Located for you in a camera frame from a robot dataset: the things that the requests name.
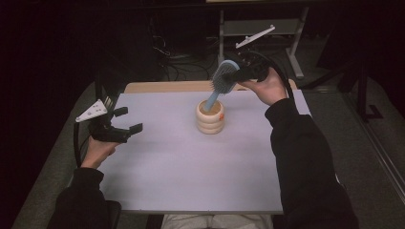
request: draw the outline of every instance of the brush handle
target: brush handle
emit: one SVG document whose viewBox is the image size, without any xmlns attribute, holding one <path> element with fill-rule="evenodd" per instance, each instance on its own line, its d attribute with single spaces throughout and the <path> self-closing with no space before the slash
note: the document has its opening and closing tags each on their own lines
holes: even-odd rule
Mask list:
<svg viewBox="0 0 405 229">
<path fill-rule="evenodd" d="M 215 91 L 209 96 L 209 98 L 206 100 L 205 105 L 203 106 L 203 110 L 205 112 L 211 111 L 212 106 L 214 105 L 215 101 L 217 101 L 219 93 L 216 93 Z"/>
</svg>

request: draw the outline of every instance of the table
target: table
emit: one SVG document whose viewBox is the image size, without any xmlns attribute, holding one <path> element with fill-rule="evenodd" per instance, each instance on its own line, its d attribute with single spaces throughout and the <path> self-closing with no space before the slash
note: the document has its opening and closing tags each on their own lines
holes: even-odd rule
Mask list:
<svg viewBox="0 0 405 229">
<path fill-rule="evenodd" d="M 184 108 L 210 95 L 208 81 L 129 84 L 117 102 L 129 114 L 113 125 L 142 122 L 144 130 L 99 168 L 105 197 L 139 213 L 282 213 L 267 106 L 253 92 L 238 91 L 243 87 L 234 90 L 220 97 L 225 128 L 204 135 L 194 125 L 194 107 Z M 301 91 L 294 93 L 300 113 L 309 114 Z"/>
</svg>

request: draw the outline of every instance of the wooden cup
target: wooden cup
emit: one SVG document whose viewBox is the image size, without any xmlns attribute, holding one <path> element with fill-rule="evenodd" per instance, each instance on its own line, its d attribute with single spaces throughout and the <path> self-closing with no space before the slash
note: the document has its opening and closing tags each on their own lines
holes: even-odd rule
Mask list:
<svg viewBox="0 0 405 229">
<path fill-rule="evenodd" d="M 199 103 L 196 109 L 197 128 L 207 135 L 219 133 L 224 128 L 224 106 L 215 101 L 209 112 L 203 109 L 206 100 Z"/>
</svg>

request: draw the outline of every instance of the black sleeve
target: black sleeve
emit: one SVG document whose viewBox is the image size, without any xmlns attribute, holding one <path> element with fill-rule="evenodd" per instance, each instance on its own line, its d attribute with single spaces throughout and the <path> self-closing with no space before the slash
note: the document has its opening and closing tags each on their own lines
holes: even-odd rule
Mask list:
<svg viewBox="0 0 405 229">
<path fill-rule="evenodd" d="M 76 169 L 72 185 L 56 200 L 48 228 L 108 228 L 107 204 L 99 190 L 103 177 L 96 169 Z"/>
<path fill-rule="evenodd" d="M 273 126 L 281 200 L 288 228 L 358 228 L 352 204 L 337 182 L 330 147 L 309 115 L 286 98 L 266 111 Z"/>
</svg>

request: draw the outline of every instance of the white pants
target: white pants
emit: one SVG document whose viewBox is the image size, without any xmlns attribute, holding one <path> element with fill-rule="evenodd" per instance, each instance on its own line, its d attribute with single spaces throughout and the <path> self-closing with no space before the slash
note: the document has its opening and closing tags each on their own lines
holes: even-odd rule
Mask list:
<svg viewBox="0 0 405 229">
<path fill-rule="evenodd" d="M 271 215 L 164 215 L 161 229 L 273 229 Z"/>
</svg>

